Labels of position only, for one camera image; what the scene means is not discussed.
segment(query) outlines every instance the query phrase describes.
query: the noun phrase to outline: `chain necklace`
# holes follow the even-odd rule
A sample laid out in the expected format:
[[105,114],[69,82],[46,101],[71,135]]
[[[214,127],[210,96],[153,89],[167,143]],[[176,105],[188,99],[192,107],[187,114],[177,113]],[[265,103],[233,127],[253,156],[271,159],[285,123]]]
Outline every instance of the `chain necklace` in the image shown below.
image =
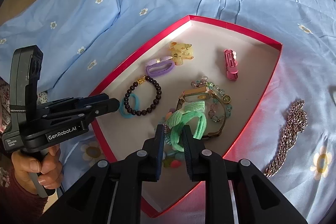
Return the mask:
[[302,110],[304,104],[303,100],[299,100],[289,109],[287,123],[282,129],[277,154],[264,172],[266,177],[274,176],[281,169],[286,160],[287,152],[295,145],[298,133],[303,132],[304,127],[307,126],[307,114]]

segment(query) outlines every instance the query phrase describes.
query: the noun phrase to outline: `bed sheet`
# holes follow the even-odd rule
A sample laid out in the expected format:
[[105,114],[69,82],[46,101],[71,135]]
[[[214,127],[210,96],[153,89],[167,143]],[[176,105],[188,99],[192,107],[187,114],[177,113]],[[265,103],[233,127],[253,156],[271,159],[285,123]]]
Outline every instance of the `bed sheet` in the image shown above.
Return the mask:
[[[275,155],[286,110],[305,100],[308,127],[270,180],[309,224],[318,223],[336,197],[333,0],[37,0],[0,27],[0,77],[9,82],[16,48],[37,44],[44,53],[38,90],[48,90],[48,100],[87,96],[132,52],[189,14],[233,22],[283,43],[266,94],[226,158],[248,158],[263,170]],[[65,189],[94,163],[88,146],[97,146],[92,131],[61,144]],[[200,184],[159,218],[143,214],[142,223],[203,223],[203,195]]]

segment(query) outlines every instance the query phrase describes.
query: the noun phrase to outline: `screw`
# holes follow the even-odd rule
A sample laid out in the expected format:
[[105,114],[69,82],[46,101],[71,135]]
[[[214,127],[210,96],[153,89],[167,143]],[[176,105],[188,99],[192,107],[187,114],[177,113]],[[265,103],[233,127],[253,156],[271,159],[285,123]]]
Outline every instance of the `screw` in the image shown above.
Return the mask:
[[147,155],[147,151],[145,150],[139,150],[137,153],[136,153],[139,157],[144,157]]
[[249,166],[251,164],[251,162],[247,159],[242,159],[240,161],[240,164],[243,165],[243,166]]
[[212,152],[209,149],[202,150],[202,155],[204,156],[211,156]]
[[103,168],[103,167],[106,167],[107,164],[108,164],[108,162],[106,160],[100,160],[98,162],[98,167]]

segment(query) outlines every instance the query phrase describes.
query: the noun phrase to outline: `green scrunchie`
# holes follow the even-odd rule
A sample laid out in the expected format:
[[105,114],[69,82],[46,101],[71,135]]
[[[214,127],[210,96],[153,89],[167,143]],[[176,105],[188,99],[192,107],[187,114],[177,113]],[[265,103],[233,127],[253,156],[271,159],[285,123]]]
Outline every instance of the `green scrunchie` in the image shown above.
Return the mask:
[[167,119],[166,124],[171,128],[170,142],[177,151],[184,152],[183,147],[179,145],[180,135],[182,133],[182,128],[194,117],[199,117],[199,121],[193,137],[199,140],[202,138],[207,126],[204,111],[204,101],[194,102],[185,106],[183,109],[174,112],[169,119]]

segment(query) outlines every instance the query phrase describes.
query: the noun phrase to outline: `hand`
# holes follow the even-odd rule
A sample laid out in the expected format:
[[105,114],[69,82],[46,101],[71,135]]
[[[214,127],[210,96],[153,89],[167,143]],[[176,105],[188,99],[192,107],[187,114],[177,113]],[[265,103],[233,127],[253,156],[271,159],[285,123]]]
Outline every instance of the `hand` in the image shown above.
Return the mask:
[[29,193],[37,194],[36,187],[30,179],[29,172],[42,173],[38,177],[38,181],[47,189],[56,189],[60,186],[63,179],[62,164],[59,161],[61,150],[59,145],[48,148],[49,153],[46,154],[42,163],[33,157],[16,151],[12,154],[12,162],[14,165],[14,174],[17,182]]

